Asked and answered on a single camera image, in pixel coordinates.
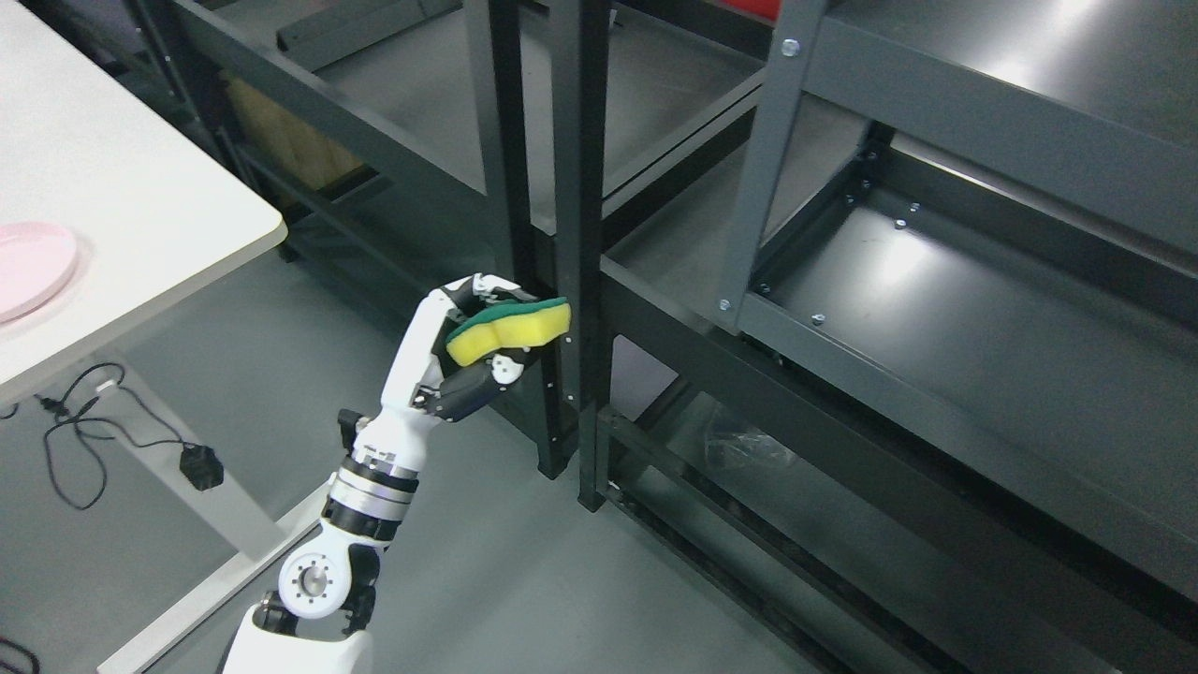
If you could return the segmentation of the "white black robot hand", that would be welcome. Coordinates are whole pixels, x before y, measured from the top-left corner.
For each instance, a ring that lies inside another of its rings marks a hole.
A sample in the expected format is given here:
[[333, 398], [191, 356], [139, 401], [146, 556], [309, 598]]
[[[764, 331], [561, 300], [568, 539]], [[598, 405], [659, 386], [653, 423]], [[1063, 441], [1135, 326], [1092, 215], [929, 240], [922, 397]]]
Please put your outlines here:
[[518, 383], [544, 346], [492, 351], [466, 368], [444, 350], [446, 336], [458, 326], [507, 300], [540, 299], [495, 274], [476, 273], [432, 289], [403, 335], [381, 393], [382, 414], [455, 421]]

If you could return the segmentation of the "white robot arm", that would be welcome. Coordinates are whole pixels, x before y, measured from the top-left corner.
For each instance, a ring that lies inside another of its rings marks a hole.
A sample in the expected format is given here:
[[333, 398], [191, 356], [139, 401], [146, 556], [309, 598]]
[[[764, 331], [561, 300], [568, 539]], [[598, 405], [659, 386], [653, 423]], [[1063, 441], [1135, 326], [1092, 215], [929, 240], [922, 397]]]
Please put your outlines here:
[[373, 673], [381, 560], [415, 500], [440, 419], [341, 409], [346, 455], [329, 476], [316, 538], [286, 555], [277, 588], [246, 611], [219, 673]]

